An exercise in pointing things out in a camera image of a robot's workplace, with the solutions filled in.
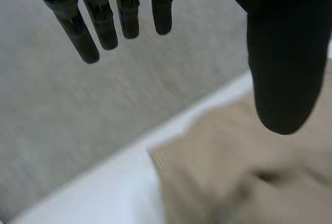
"gray floor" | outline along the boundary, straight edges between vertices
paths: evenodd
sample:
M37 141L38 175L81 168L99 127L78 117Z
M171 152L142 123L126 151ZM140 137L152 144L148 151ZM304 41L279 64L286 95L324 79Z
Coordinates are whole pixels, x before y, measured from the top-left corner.
M234 0L175 0L165 37L154 30L150 0L141 0L132 41L114 12L119 47L98 44L100 62L86 65L41 0L0 0L0 218L247 69L245 14Z

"beige fabric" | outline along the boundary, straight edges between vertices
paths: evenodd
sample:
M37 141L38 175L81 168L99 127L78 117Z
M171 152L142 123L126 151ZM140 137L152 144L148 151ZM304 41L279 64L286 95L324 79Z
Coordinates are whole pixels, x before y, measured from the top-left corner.
M248 96L153 151L169 224L330 223L332 76L305 127L281 136Z

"gloved hand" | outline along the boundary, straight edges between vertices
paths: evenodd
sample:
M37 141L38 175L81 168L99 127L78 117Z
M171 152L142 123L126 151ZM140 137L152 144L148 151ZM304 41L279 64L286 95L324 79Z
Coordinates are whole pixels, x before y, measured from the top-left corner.
M87 63L99 60L99 52L79 12L78 0L43 0L53 10L76 50ZM167 34L172 27L173 0L151 0L156 31ZM118 46L113 12L108 0L84 0L102 47L106 50ZM122 32L125 38L139 35L139 0L117 0Z
M236 0L247 14L255 105L271 131L292 134L320 94L332 31L332 0Z

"tan fabric fold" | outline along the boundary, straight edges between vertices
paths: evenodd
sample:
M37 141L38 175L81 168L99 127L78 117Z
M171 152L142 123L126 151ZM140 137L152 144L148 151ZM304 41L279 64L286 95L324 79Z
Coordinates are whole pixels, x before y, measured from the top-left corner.
M292 136L265 129L252 98L209 110L153 150L168 224L332 222L332 75Z

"gray concrete floor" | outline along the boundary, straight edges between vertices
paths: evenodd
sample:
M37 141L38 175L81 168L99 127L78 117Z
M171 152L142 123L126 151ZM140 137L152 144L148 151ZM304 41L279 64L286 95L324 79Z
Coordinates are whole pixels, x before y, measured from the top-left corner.
M247 69L234 0L175 0L171 34L141 34L87 65L41 0L0 0L0 218L10 219ZM87 11L82 14L95 40Z

